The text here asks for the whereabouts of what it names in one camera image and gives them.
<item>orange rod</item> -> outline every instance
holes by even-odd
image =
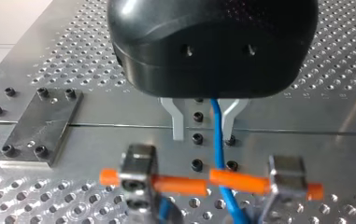
[[[230,189],[238,189],[256,194],[267,193],[270,186],[267,178],[215,169],[210,170],[209,180],[214,185],[222,185]]]
[[[99,175],[101,185],[119,185],[119,174],[113,169],[104,169]]]
[[[270,181],[264,177],[242,175],[223,170],[210,170],[210,182],[214,185],[222,185],[230,189],[238,189],[245,192],[266,194],[270,192]],[[309,183],[306,197],[309,200],[323,199],[323,185]]]
[[[152,179],[154,188],[159,192],[175,192],[183,195],[201,195],[206,197],[206,180],[189,179],[157,175]]]
[[[99,175],[99,182],[102,185],[119,185],[119,175],[116,170],[104,169]],[[159,192],[206,196],[206,180],[203,179],[155,175],[152,178],[152,184]]]

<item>perforated aluminum plate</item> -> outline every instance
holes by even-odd
[[[12,128],[0,125],[0,147]],[[19,223],[113,223],[116,219],[122,223],[126,207],[120,203],[120,190],[96,183],[102,168],[118,167],[132,138],[157,146],[162,174],[206,178],[213,167],[211,131],[199,132],[205,138],[202,146],[191,140],[174,142],[168,137],[172,131],[163,129],[71,127],[68,131],[64,153],[52,170],[0,169],[0,223],[9,216]],[[187,138],[194,133],[188,132]],[[323,183],[323,201],[294,203],[282,223],[356,223],[356,136],[246,132],[235,136],[237,145],[225,149],[225,159],[237,161],[239,172],[264,176],[269,155],[301,155],[308,181]],[[195,158],[203,161],[203,173],[192,170]],[[212,186],[205,198],[165,196],[172,197],[185,223],[221,223],[227,216],[219,190]],[[243,192],[235,196],[241,206],[263,204],[261,197]]]

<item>blue cable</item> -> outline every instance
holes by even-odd
[[[223,155],[223,133],[221,129],[221,108],[216,99],[211,99],[210,103],[213,107],[213,112],[215,115],[215,162],[216,168],[224,170],[224,155]],[[244,215],[242,210],[239,208],[233,193],[230,189],[220,186],[221,196],[227,205],[227,210],[229,211],[231,217],[234,220],[234,224],[249,224],[248,218]]]
[[[160,224],[165,224],[168,221],[170,203],[166,198],[162,198],[160,202],[160,211],[158,218],[160,219]]]

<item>metal clamp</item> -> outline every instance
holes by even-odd
[[[129,208],[128,223],[182,223],[178,208],[163,199],[152,185],[152,177],[158,173],[155,147],[132,145],[122,157],[119,179]],[[167,216],[160,219],[160,206],[165,202]]]
[[[293,202],[306,197],[307,182],[303,160],[299,157],[269,158],[271,192],[267,196],[259,224],[290,223]]]

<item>black plastic cover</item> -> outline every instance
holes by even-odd
[[[318,20],[316,0],[109,0],[127,79],[162,97],[255,98],[295,80]]]

